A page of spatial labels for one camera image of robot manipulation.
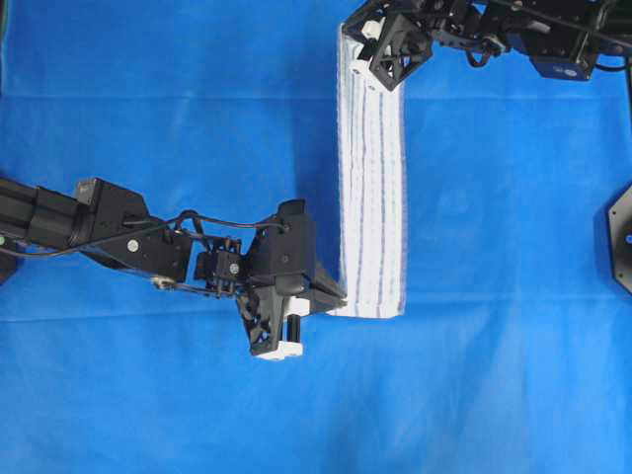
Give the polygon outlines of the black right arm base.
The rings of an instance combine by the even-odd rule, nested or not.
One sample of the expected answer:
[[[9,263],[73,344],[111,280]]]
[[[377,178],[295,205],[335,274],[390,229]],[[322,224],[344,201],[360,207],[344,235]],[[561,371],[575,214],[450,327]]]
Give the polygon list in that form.
[[[593,241],[600,278],[631,298],[631,183],[616,190],[594,215]]]

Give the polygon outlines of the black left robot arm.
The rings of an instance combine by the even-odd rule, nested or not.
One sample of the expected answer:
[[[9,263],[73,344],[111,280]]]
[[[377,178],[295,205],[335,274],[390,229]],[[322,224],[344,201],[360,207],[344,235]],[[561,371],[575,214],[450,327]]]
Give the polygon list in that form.
[[[78,183],[73,197],[4,179],[1,278],[26,257],[21,246],[38,246],[40,258],[79,253],[161,290],[232,298],[252,356],[302,356],[302,319],[347,304],[317,257],[305,200],[285,201],[250,224],[255,236],[247,250],[239,239],[205,234],[209,220],[194,210],[160,219],[142,195],[98,178]]]

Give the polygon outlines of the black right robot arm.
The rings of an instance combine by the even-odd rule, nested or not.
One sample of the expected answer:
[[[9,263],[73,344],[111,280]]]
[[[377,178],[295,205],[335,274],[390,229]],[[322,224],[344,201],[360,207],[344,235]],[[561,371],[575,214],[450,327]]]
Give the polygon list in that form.
[[[432,57],[435,43],[463,51],[473,68],[515,50],[560,80],[590,80],[607,68],[603,56],[631,65],[628,1],[367,1],[342,32],[388,91]]]

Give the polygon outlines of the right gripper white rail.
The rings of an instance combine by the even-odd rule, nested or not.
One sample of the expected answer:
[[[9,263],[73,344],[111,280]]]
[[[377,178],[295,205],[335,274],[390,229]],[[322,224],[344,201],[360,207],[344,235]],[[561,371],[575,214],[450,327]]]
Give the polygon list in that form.
[[[404,14],[390,14],[394,1],[365,1],[343,23],[342,33],[359,44],[350,69],[366,86],[392,92],[433,55],[433,40]]]

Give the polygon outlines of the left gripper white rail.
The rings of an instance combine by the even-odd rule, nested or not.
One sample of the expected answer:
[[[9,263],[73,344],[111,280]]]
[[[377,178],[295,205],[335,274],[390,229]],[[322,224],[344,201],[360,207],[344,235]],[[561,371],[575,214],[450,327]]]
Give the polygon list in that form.
[[[256,232],[246,253],[244,293],[237,304],[249,340],[252,356],[276,354],[280,347],[284,306],[297,295],[281,295],[275,285],[276,236],[283,230],[278,209]],[[347,306],[347,294],[321,265],[310,280],[310,313],[326,313]]]

